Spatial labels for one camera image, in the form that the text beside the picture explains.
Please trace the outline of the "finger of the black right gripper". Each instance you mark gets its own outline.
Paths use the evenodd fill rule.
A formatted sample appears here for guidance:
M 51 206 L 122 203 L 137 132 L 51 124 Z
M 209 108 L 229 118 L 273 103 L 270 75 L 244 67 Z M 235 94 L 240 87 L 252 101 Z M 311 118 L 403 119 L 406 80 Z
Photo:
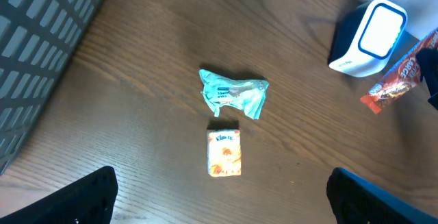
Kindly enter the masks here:
M 420 65 L 421 75 L 426 81 L 430 93 L 428 102 L 437 109 L 437 50 L 422 49 L 417 53 L 416 58 Z

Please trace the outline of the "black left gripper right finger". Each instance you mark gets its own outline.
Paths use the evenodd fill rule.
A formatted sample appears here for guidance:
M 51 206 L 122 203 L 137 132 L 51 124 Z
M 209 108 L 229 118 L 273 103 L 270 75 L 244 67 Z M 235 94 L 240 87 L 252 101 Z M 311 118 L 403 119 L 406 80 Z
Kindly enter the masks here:
M 341 167 L 333 169 L 326 196 L 338 223 L 437 224 L 437 218 Z

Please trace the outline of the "red Toto snack wrapper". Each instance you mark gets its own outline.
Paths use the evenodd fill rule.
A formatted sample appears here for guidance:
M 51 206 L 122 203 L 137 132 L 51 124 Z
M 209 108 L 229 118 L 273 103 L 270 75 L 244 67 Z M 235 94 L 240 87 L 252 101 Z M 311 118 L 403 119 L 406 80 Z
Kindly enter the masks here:
M 416 55 L 422 49 L 437 49 L 437 29 L 419 41 L 407 54 L 400 58 L 390 70 L 360 98 L 373 113 L 399 99 L 422 81 L 420 64 Z

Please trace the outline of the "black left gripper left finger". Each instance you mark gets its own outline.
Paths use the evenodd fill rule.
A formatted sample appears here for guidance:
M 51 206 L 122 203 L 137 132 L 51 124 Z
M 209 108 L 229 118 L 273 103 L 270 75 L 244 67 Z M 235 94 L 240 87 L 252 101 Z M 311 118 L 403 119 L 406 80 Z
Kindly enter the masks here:
M 118 183 L 104 166 L 51 195 L 1 218 L 1 224 L 109 224 Z

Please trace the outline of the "dark grey plastic basket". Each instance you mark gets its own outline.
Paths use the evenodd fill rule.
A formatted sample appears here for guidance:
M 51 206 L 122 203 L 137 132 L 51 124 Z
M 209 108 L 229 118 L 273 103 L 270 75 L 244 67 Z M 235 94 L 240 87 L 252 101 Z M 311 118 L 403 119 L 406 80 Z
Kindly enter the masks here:
M 102 0 L 1 0 L 1 172 L 32 133 Z

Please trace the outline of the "orange Kleenex tissue pack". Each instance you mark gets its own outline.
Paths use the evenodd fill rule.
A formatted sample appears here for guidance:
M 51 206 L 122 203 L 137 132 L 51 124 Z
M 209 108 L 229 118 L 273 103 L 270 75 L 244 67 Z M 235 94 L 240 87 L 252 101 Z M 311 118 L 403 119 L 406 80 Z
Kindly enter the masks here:
M 238 129 L 207 131 L 207 171 L 212 177 L 242 174 L 241 133 Z

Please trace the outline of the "mint green packet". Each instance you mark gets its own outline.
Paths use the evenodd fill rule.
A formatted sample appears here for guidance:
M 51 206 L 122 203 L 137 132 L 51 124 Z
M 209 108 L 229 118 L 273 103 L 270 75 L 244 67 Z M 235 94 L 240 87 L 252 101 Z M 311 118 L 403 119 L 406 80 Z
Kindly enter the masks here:
M 199 76 L 203 83 L 201 93 L 215 117 L 219 117 L 221 107 L 230 106 L 253 120 L 259 119 L 270 85 L 268 81 L 234 80 L 205 69 L 199 71 Z

